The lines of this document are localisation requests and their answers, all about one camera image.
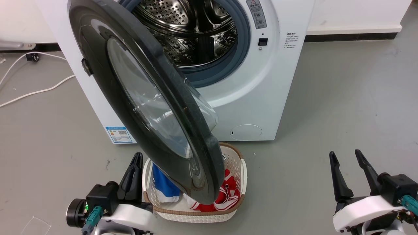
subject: teal connector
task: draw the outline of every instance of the teal connector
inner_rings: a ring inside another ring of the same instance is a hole
[[[402,197],[401,204],[410,212],[418,215],[418,202],[415,198],[405,195]]]
[[[86,219],[86,224],[81,229],[83,235],[90,235],[93,232],[94,227],[99,223],[103,217],[103,208],[95,207],[90,215]]]

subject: basket rim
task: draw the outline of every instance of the basket rim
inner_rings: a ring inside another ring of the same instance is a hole
[[[238,154],[238,157],[240,159],[243,159],[242,153],[236,147],[234,147],[232,144],[219,142],[219,145],[231,148],[232,150],[234,150]],[[148,199],[148,193],[147,192],[143,192],[143,193],[144,193],[145,202],[151,203],[151,201]],[[243,203],[244,198],[245,198],[245,194],[241,194],[240,200],[238,201],[238,203],[234,207],[232,207],[228,210],[225,210],[225,211],[214,211],[214,212],[198,212],[198,211],[190,212],[190,211],[168,210],[168,209],[162,209],[158,206],[155,206],[152,203],[151,204],[153,205],[153,210],[155,210],[156,212],[165,213],[165,214],[187,215],[187,216],[226,215],[226,214],[229,214],[229,213],[237,210],[241,206],[241,204]]]

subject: laundry basket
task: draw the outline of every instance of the laundry basket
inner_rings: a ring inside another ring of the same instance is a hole
[[[198,212],[189,208],[184,197],[180,197],[180,200],[176,203],[160,203],[155,192],[152,161],[150,159],[145,162],[142,176],[145,201],[150,202],[153,205],[154,211],[166,220],[188,223],[216,223],[232,218],[245,198],[247,167],[241,153],[234,146],[227,143],[219,143],[219,145],[225,157],[225,167],[234,176],[237,182],[237,188],[241,193],[238,203],[233,208],[226,211]]]

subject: white baseboard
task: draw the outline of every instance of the white baseboard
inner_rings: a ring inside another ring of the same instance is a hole
[[[354,34],[354,33],[399,33],[401,25],[388,27],[363,27],[363,28],[342,28],[342,27],[308,27],[306,35],[327,35],[327,34]]]

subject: white power cable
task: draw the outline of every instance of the white power cable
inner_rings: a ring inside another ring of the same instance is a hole
[[[42,55],[47,55],[47,56],[52,56],[52,57],[56,57],[56,58],[60,58],[60,59],[63,59],[63,60],[65,60],[66,61],[66,59],[64,58],[64,57],[61,57],[61,56],[55,56],[55,55],[51,55],[51,54],[47,54],[47,53],[43,53],[43,52],[38,52],[38,51],[33,51],[33,52],[29,52],[29,53],[26,53],[26,54],[24,54],[24,55],[22,55],[21,57],[19,57],[13,64],[12,64],[12,66],[10,66],[10,68],[7,70],[7,72],[6,72],[6,74],[3,76],[3,78],[0,80],[0,85],[2,84],[2,82],[3,82],[3,80],[4,80],[4,78],[7,76],[7,74],[9,73],[9,71],[12,69],[12,67],[21,59],[21,58],[23,58],[23,57],[25,57],[27,54],[33,54],[33,53],[38,53],[38,54],[42,54]],[[50,91],[50,90],[52,90],[52,89],[55,89],[55,88],[57,88],[59,85],[61,85],[61,84],[63,84],[65,81],[67,81],[68,79],[70,79],[70,78],[73,78],[73,77],[75,77],[75,75],[71,75],[71,76],[69,76],[69,77],[67,77],[66,79],[64,79],[64,80],[62,80],[61,82],[59,82],[57,85],[55,85],[55,86],[53,86],[53,87],[51,87],[51,88],[48,88],[48,89],[45,89],[45,90],[41,90],[41,91],[37,91],[37,92],[32,92],[32,93],[29,93],[29,94],[26,94],[26,95],[22,95],[21,97],[18,97],[18,98],[16,98],[16,99],[13,99],[13,100],[11,100],[11,101],[8,101],[8,102],[6,102],[6,103],[4,103],[4,104],[2,104],[2,105],[0,105],[0,107],[3,107],[3,106],[5,106],[5,105],[8,105],[8,104],[10,104],[10,103],[13,103],[13,102],[15,102],[15,101],[17,101],[17,100],[20,100],[20,99],[23,99],[23,98],[25,98],[25,97],[27,97],[27,96],[30,96],[30,95],[34,95],[34,94],[38,94],[38,93],[41,93],[41,92],[47,92],[47,91]]]
[[[56,58],[60,58],[60,59],[63,59],[63,60],[67,60],[67,59],[65,59],[64,57],[61,57],[61,56],[55,56],[55,55],[51,55],[51,54],[47,54],[47,53],[43,53],[43,52],[39,52],[39,51],[32,51],[32,52],[28,52],[28,53],[26,53],[26,54],[24,54],[24,55],[22,55],[21,57],[19,57],[13,64],[12,64],[12,66],[10,66],[10,68],[7,70],[7,72],[6,72],[6,74],[3,76],[3,78],[0,80],[0,85],[2,84],[2,82],[3,82],[3,80],[4,80],[4,78],[7,76],[7,74],[10,72],[10,70],[13,68],[13,66],[21,59],[21,58],[23,58],[23,57],[25,57],[27,54],[33,54],[33,53],[38,53],[38,54],[42,54],[42,55],[47,55],[47,56],[52,56],[52,57],[56,57]]]
[[[68,79],[73,78],[73,77],[75,77],[75,75],[71,75],[71,76],[67,77],[66,79],[64,79],[64,80],[60,81],[57,85],[55,85],[55,86],[53,86],[53,87],[51,87],[51,88],[48,88],[48,89],[45,89],[45,90],[41,90],[41,91],[37,91],[37,92],[32,92],[32,93],[29,93],[29,94],[26,94],[26,95],[22,95],[21,97],[17,97],[17,98],[16,98],[16,99],[14,99],[14,100],[11,100],[11,101],[9,101],[9,102],[6,102],[6,103],[4,103],[4,104],[0,105],[0,108],[1,108],[1,107],[3,107],[3,106],[5,106],[5,105],[8,105],[8,104],[10,104],[10,103],[13,103],[13,102],[15,102],[16,100],[20,100],[20,99],[22,99],[22,98],[25,98],[25,97],[27,97],[27,96],[34,95],[34,94],[38,94],[38,93],[41,93],[41,92],[47,92],[47,91],[50,91],[50,90],[52,90],[52,89],[55,89],[55,88],[57,88],[59,85],[63,84],[65,81],[67,81]]]

